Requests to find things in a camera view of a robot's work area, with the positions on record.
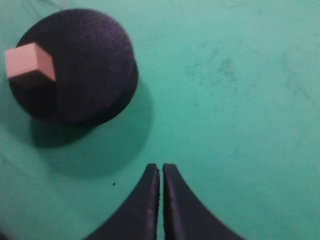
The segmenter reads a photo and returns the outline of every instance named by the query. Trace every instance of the black round disc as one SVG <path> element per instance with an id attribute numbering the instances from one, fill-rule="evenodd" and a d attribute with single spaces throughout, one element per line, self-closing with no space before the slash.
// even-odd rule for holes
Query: black round disc
<path id="1" fill-rule="evenodd" d="M 10 83 L 30 115 L 96 126 L 114 118 L 133 97 L 138 82 L 133 47 L 113 18 L 89 9 L 61 11 L 31 27 L 17 47 L 34 42 L 52 56 L 56 83 L 29 90 Z"/>

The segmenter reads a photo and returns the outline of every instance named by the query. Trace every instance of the pink cube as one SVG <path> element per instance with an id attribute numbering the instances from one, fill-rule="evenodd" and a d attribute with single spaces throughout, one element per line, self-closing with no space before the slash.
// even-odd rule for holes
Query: pink cube
<path id="1" fill-rule="evenodd" d="M 7 50 L 5 61 L 8 79 L 21 87 L 33 88 L 56 81 L 52 57 L 36 43 Z"/>

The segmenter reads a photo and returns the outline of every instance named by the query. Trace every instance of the foam block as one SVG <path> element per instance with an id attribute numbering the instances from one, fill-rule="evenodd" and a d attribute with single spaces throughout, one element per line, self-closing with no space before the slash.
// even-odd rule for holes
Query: foam block
<path id="1" fill-rule="evenodd" d="M 53 58 L 35 42 L 7 50 L 5 61 L 8 79 L 21 87 L 56 81 Z"/>

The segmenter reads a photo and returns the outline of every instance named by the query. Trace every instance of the green surface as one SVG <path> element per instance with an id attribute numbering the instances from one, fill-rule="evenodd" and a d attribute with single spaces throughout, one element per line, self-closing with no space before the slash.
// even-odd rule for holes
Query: green surface
<path id="1" fill-rule="evenodd" d="M 148 163 L 175 163 L 244 238 L 319 240 L 320 1 L 66 2 L 125 27 L 138 91 L 91 132 L 31 120 L 10 93 L 4 51 L 59 9 L 45 0 L 0 0 L 4 233 L 80 240 L 117 209 Z M 161 217 L 159 226 L 164 239 Z"/>

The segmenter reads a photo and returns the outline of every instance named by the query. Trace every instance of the green table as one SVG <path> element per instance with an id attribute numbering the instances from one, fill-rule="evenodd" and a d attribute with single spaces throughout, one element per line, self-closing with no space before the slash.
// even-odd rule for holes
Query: green table
<path id="1" fill-rule="evenodd" d="M 9 90 L 4 51 L 59 8 L 0 0 L 4 233 L 80 240 L 120 206 L 148 163 L 175 163 L 208 209 L 245 239 L 320 238 L 320 1 L 67 4 L 125 27 L 140 83 L 125 111 L 90 132 L 32 120 Z M 164 239 L 161 215 L 158 225 Z"/>

